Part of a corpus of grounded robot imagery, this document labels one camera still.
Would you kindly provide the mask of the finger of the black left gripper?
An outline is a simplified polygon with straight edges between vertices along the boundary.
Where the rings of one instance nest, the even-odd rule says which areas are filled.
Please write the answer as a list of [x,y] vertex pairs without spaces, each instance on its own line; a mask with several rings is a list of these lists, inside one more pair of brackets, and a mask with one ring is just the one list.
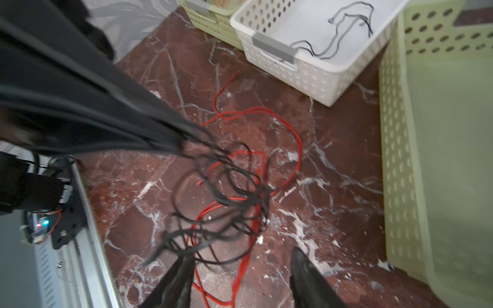
[[213,146],[113,57],[82,1],[2,1],[1,139],[46,156]]

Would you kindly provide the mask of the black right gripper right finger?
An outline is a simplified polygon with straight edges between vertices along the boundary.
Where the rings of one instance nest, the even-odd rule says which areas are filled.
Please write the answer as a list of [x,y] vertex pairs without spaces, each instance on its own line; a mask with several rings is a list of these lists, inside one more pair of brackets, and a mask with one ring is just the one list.
[[290,289],[296,308],[347,307],[299,247],[291,251],[290,270]]

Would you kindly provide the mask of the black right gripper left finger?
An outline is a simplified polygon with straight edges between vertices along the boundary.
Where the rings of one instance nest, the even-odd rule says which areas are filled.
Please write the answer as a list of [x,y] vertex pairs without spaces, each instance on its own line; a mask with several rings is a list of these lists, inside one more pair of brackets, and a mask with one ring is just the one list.
[[195,268],[194,257],[180,256],[139,307],[189,308]]

